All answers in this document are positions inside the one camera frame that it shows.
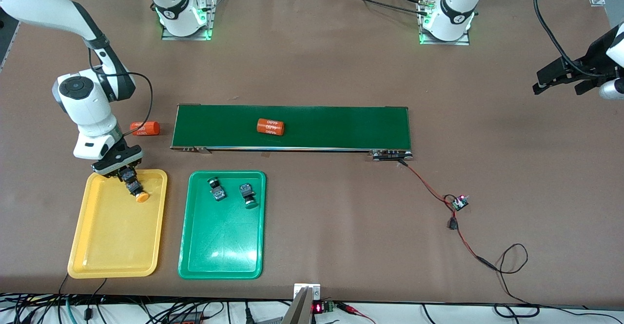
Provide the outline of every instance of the white robotic arm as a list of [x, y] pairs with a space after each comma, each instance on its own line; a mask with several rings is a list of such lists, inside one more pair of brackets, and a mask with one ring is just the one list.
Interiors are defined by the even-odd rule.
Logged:
[[[624, 22], [618, 27], [617, 35], [613, 44], [607, 49], [606, 55], [620, 66], [619, 71], [621, 71], [624, 67]], [[599, 94], [605, 100], [624, 100], [624, 79], [619, 78], [619, 72], [618, 78], [600, 86]]]
[[573, 61], [571, 66], [562, 56], [537, 72], [533, 93], [540, 95], [559, 84], [579, 82], [574, 86], [577, 95], [583, 95], [599, 87], [599, 95], [606, 100], [624, 100], [624, 22], [614, 27], [595, 42], [586, 54]]
[[74, 155], [96, 160], [91, 165], [96, 173], [120, 178], [137, 200], [145, 200], [134, 171], [143, 151], [139, 146], [127, 147], [109, 105], [131, 97], [135, 83], [89, 13], [71, 0], [0, 0], [0, 7], [22, 22], [76, 33], [96, 52], [102, 65], [58, 77], [53, 95], [78, 125]]
[[206, 0], [153, 0], [160, 22], [174, 36], [189, 36], [207, 24]]
[[433, 6], [426, 8], [428, 18], [423, 28], [439, 40], [458, 40], [474, 18], [474, 9], [479, 0], [430, 0]]

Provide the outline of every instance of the table surface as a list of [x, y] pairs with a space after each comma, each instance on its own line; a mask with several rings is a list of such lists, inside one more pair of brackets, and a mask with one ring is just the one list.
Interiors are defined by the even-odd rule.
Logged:
[[[408, 106], [411, 164], [440, 193], [470, 195], [458, 218], [472, 248], [492, 262], [515, 242], [528, 249], [526, 267], [506, 277], [512, 293], [624, 305], [624, 109], [571, 85], [533, 95], [535, 71], [558, 55], [531, 0], [481, 0], [470, 47], [421, 46], [413, 15], [360, 0], [227, 0], [210, 42], [159, 40], [149, 0], [76, 1], [154, 83], [162, 135], [129, 142], [145, 151], [140, 168], [169, 175], [156, 271], [109, 279], [102, 293], [289, 298], [294, 283], [314, 282], [344, 300], [512, 302], [446, 228], [448, 210], [396, 162], [169, 149], [178, 103]], [[587, 0], [540, 1], [573, 58], [608, 30]], [[49, 89], [86, 67], [80, 37], [22, 24], [0, 74], [0, 291], [52, 293], [65, 275], [91, 168], [72, 156], [76, 126]], [[123, 127], [149, 103], [137, 81], [132, 99], [112, 104]], [[262, 275], [182, 280], [190, 174], [248, 169], [268, 178]], [[100, 282], [69, 279], [64, 291]]]

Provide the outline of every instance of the yellow tray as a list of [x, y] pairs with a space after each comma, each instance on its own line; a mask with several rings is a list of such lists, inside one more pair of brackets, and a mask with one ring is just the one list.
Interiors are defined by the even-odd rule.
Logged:
[[72, 278], [146, 277], [156, 269], [167, 174], [136, 173], [150, 195], [142, 203], [116, 178], [93, 173], [87, 179], [67, 265]]

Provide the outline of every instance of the white floor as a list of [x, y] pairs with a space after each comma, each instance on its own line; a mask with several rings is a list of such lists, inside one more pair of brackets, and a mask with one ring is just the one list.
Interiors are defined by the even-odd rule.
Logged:
[[[423, 306], [419, 304], [350, 304], [361, 311], [361, 313], [371, 317], [376, 324], [429, 324], [423, 312]], [[156, 314], [159, 311], [163, 311], [169, 308], [168, 305], [149, 305], [150, 313]], [[206, 310], [205, 315], [212, 315], [221, 308], [218, 303], [210, 304]], [[73, 306], [72, 313], [76, 318], [78, 324], [83, 324], [85, 321], [82, 319], [85, 306]], [[90, 320], [91, 324], [104, 324], [98, 314], [98, 311], [92, 306], [93, 318]], [[102, 305], [100, 306], [102, 314], [107, 324], [146, 324], [149, 321], [147, 315], [141, 308], [136, 305]], [[283, 317], [288, 307], [280, 302], [250, 302], [250, 309], [252, 311], [254, 320], [261, 322], [264, 320], [271, 320], [278, 317]], [[427, 309], [432, 319], [436, 324], [512, 324], [513, 319], [505, 319], [498, 317], [493, 312], [493, 308], [490, 306], [462, 306], [462, 305], [440, 305], [430, 304], [427, 305]], [[517, 308], [517, 314], [526, 314], [530, 310], [526, 308]], [[587, 310], [573, 310], [576, 313], [604, 313], [613, 315], [618, 319], [624, 321], [624, 312], [622, 311], [587, 311]], [[62, 307], [61, 311], [63, 323], [68, 324], [70, 322], [67, 316], [67, 311]], [[12, 311], [6, 311], [0, 313], [0, 324], [12, 323], [14, 313]], [[245, 323], [245, 304], [243, 302], [230, 302], [230, 316], [232, 324], [244, 324]], [[33, 323], [37, 322], [40, 318], [36, 315], [33, 318]], [[336, 310], [332, 313], [324, 313], [316, 315], [316, 322], [318, 324], [327, 324], [334, 320], [339, 320], [338, 324], [372, 324], [366, 318], [355, 317], [348, 315], [347, 313]], [[58, 317], [56, 315], [56, 309], [51, 310], [45, 316], [42, 324], [57, 324]], [[598, 316], [583, 316], [576, 317], [568, 313], [552, 309], [542, 309], [539, 316], [530, 319], [520, 319], [521, 324], [617, 324], [617, 321], [607, 317]], [[223, 310], [219, 315], [214, 318], [210, 318], [205, 321], [204, 324], [228, 324], [227, 311]]]

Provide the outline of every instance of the orange battery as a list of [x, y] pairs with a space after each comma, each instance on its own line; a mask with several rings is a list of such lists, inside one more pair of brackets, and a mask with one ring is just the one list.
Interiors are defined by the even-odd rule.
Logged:
[[[134, 130], [138, 128], [143, 122], [132, 122], [130, 125], [130, 130]], [[160, 133], [160, 124], [158, 122], [154, 122], [150, 120], [149, 122], [145, 122], [145, 125], [138, 128], [138, 130], [132, 132], [132, 135], [159, 135]]]
[[258, 133], [281, 136], [284, 135], [284, 122], [279, 122], [279, 120], [261, 118], [258, 120], [258, 126], [256, 129]]

